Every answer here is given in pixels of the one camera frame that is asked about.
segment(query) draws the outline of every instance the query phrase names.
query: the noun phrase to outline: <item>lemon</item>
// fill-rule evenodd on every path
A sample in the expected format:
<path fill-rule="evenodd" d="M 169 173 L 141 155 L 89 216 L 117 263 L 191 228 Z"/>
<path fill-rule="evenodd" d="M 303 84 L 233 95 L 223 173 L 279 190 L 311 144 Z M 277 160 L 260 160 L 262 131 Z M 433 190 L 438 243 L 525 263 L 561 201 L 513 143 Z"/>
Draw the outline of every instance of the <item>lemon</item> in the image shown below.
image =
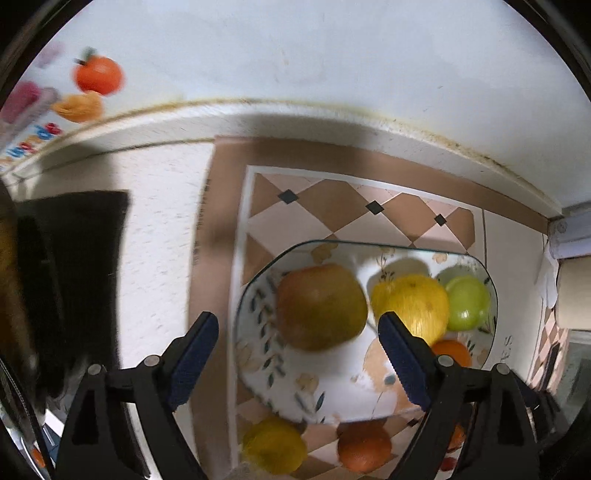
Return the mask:
<path fill-rule="evenodd" d="M 371 293 L 376 321 L 386 312 L 395 312 L 414 336 L 429 346 L 446 332 L 449 299 L 445 288 L 424 275 L 407 275 L 378 283 Z"/>
<path fill-rule="evenodd" d="M 271 417 L 256 424 L 244 435 L 242 454 L 265 472 L 288 475 L 305 460 L 307 448 L 291 423 Z"/>

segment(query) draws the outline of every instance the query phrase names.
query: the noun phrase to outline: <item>screw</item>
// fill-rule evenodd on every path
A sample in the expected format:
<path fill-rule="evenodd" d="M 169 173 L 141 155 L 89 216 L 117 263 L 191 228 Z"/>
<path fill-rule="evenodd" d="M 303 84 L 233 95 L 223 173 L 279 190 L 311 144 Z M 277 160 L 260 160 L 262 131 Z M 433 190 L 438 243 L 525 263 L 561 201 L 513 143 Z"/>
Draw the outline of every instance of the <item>screw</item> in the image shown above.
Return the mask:
<path fill-rule="evenodd" d="M 90 367 L 88 367 L 87 372 L 89 375 L 98 375 L 101 370 L 102 367 L 99 364 L 92 364 Z"/>
<path fill-rule="evenodd" d="M 437 362 L 442 367 L 450 367 L 453 365 L 453 358 L 450 357 L 449 355 L 439 355 L 437 357 Z"/>
<path fill-rule="evenodd" d="M 507 364 L 497 364 L 496 371 L 498 371 L 501 375 L 508 375 L 511 372 L 511 369 L 507 366 Z"/>
<path fill-rule="evenodd" d="M 144 365 L 146 367 L 155 367 L 160 363 L 160 357 L 158 355 L 148 355 L 144 358 Z"/>

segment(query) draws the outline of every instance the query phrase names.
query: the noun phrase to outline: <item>decorative plate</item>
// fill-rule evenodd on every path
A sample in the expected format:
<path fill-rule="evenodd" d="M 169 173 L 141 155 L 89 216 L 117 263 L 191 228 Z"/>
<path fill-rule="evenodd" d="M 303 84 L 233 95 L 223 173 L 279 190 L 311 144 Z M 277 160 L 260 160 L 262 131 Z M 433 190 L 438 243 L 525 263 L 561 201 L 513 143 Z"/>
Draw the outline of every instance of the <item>decorative plate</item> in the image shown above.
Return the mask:
<path fill-rule="evenodd" d="M 286 345 L 274 327 L 275 293 L 292 270 L 337 263 L 353 272 L 366 299 L 377 282 L 422 273 L 442 284 L 470 274 L 491 295 L 489 319 L 478 329 L 449 332 L 467 346 L 472 368 L 481 368 L 491 350 L 496 327 L 494 285 L 476 258 L 431 250 L 340 241 L 296 245 L 269 263 L 247 285 L 235 322 L 236 363 L 244 384 L 270 409 L 286 419 L 335 423 L 377 419 L 418 408 L 408 401 L 377 338 L 368 301 L 368 321 L 356 338 L 319 353 Z"/>

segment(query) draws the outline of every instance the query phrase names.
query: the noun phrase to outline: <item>white wall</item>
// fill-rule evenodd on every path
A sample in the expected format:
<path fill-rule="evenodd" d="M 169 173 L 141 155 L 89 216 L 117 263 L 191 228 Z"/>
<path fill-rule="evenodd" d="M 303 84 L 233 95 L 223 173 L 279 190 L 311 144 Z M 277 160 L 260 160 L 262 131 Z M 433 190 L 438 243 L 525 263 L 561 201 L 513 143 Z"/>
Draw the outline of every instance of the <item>white wall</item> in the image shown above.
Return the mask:
<path fill-rule="evenodd" d="M 94 0 L 27 72 L 75 90 L 86 46 L 127 84 L 106 113 L 179 99 L 354 106 L 489 155 L 563 206 L 591 199 L 591 103 L 502 0 Z"/>

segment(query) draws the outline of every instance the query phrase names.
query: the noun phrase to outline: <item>black diamond tile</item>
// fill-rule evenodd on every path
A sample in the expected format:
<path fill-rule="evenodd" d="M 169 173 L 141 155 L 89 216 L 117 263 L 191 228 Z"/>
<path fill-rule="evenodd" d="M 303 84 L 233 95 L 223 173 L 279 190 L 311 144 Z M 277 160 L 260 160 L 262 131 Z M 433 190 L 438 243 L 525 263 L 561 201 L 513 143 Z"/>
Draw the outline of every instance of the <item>black diamond tile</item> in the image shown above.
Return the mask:
<path fill-rule="evenodd" d="M 284 191 L 283 193 L 280 193 L 279 195 L 277 195 L 280 200 L 283 200 L 284 203 L 286 204 L 290 204 L 291 202 L 295 202 L 299 197 L 293 193 L 291 190 L 287 189 L 286 191 Z"/>
<path fill-rule="evenodd" d="M 384 211 L 384 207 L 382 207 L 378 202 L 375 200 L 371 203 L 368 203 L 365 208 L 367 208 L 371 213 L 377 215 L 379 212 Z"/>
<path fill-rule="evenodd" d="M 435 217 L 435 221 L 439 224 L 439 226 L 443 226 L 445 225 L 445 222 L 447 222 L 441 213 Z"/>

